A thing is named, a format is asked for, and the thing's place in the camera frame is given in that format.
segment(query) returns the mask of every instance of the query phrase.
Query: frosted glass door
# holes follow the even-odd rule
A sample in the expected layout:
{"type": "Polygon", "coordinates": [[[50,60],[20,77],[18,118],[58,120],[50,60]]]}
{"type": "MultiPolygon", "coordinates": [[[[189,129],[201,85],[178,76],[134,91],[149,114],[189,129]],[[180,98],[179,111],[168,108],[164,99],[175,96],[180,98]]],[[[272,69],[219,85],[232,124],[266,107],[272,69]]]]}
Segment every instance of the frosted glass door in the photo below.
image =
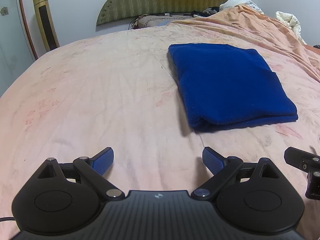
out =
{"type": "Polygon", "coordinates": [[[17,0],[0,0],[0,96],[32,63],[17,0]]]}

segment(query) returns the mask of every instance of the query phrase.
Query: blue gripper pad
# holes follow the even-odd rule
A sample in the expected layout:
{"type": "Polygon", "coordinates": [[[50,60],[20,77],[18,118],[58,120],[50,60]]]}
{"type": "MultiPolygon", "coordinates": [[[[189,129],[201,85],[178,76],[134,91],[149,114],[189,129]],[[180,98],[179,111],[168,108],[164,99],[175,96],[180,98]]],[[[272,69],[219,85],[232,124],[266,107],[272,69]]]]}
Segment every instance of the blue gripper pad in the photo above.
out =
{"type": "Polygon", "coordinates": [[[212,150],[210,147],[205,147],[202,151],[202,161],[213,175],[216,175],[228,163],[225,157],[212,150]]]}
{"type": "Polygon", "coordinates": [[[107,147],[90,158],[89,165],[102,176],[113,163],[113,158],[114,154],[112,148],[107,147]]]}

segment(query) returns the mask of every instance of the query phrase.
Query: bed sheet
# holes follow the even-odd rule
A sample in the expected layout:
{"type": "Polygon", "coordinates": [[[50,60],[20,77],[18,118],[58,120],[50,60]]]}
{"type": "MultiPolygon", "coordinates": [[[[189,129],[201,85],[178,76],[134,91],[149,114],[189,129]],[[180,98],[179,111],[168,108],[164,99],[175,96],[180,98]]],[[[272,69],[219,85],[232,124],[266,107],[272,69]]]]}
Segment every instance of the bed sheet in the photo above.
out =
{"type": "MultiPolygon", "coordinates": [[[[68,44],[38,59],[0,98],[0,217],[48,157],[60,163],[92,157],[107,146],[104,175],[128,192],[192,191],[210,172],[209,146],[245,162],[270,158],[305,202],[298,231],[320,236],[320,201],[304,197],[307,175],[284,162],[292,146],[319,153],[320,55],[280,22],[238,5],[208,18],[111,33],[68,44]],[[297,122],[197,133],[191,130],[168,47],[207,42],[256,49],[298,109],[297,122]]],[[[0,223],[0,239],[18,231],[0,223]]]]}

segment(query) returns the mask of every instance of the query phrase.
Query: ribbed black surface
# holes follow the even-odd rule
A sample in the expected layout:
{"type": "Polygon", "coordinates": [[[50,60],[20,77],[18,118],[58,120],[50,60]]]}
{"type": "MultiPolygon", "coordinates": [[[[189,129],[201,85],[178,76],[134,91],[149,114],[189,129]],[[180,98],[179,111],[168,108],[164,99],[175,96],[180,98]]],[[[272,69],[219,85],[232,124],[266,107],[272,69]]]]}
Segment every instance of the ribbed black surface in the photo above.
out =
{"type": "Polygon", "coordinates": [[[279,236],[257,236],[239,231],[223,221],[209,202],[193,200],[187,191],[131,191],[125,200],[107,203],[93,223],[77,232],[64,236],[37,236],[21,232],[14,237],[14,240],[28,239],[302,240],[303,238],[294,231],[279,236]]]}

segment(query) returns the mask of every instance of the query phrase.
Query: silver screw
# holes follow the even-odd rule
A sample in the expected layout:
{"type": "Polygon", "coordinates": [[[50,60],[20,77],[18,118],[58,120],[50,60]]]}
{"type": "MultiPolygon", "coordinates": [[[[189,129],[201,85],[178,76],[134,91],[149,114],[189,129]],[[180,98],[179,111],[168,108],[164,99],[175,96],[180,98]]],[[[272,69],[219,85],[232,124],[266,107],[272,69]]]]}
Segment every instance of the silver screw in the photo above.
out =
{"type": "Polygon", "coordinates": [[[106,194],[108,197],[119,197],[122,194],[122,191],[119,189],[109,189],[106,194]]]}
{"type": "Polygon", "coordinates": [[[205,188],[197,188],[194,193],[198,197],[206,197],[210,194],[210,191],[205,188]]]}

